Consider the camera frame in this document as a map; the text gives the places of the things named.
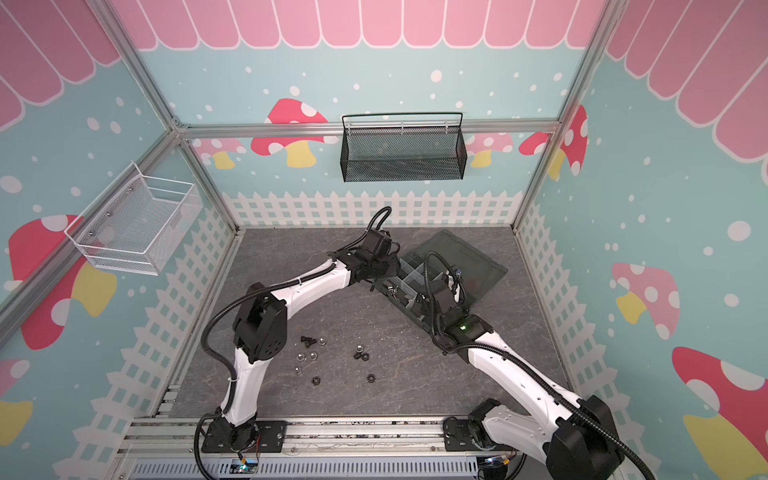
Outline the black hex bolt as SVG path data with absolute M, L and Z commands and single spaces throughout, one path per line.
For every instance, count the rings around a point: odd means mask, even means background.
M 310 346 L 312 346 L 315 343 L 317 343 L 318 340 L 316 338 L 313 338 L 313 337 L 302 336 L 301 337 L 301 342 L 304 344 L 304 346 L 306 348 L 309 348 Z

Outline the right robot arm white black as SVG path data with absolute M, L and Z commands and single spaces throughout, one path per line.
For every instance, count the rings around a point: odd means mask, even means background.
M 654 474 L 620 439 L 615 418 L 599 397 L 578 396 L 519 357 L 490 324 L 470 313 L 465 290 L 451 270 L 425 273 L 426 317 L 433 343 L 488 375 L 524 409 L 494 406 L 482 431 L 495 444 L 516 447 L 543 463 L 554 479 L 608 479 L 624 462 L 645 479 Z

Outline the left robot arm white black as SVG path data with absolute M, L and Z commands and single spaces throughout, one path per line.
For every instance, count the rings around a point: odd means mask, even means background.
M 200 347 L 227 368 L 229 378 L 220 406 L 201 420 L 209 424 L 207 439 L 220 435 L 220 446 L 233 452 L 256 446 L 260 440 L 258 396 L 270 362 L 286 346 L 288 321 L 335 291 L 360 282 L 374 283 L 397 270 L 399 248 L 382 229 L 391 213 L 390 206 L 378 210 L 360 237 L 330 252 L 320 266 L 282 283 L 256 283 L 208 321 Z M 238 313 L 233 322 L 235 353 L 230 360 L 211 347 L 209 335 L 233 310 Z

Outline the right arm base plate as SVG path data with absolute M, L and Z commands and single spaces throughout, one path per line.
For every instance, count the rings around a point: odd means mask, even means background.
M 446 417 L 442 423 L 444 447 L 450 452 L 493 451 L 496 443 L 482 425 L 469 418 Z

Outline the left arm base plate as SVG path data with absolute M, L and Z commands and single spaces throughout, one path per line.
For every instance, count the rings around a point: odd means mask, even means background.
M 203 434 L 203 453 L 280 453 L 286 439 L 286 421 L 255 420 L 232 427 L 215 419 Z

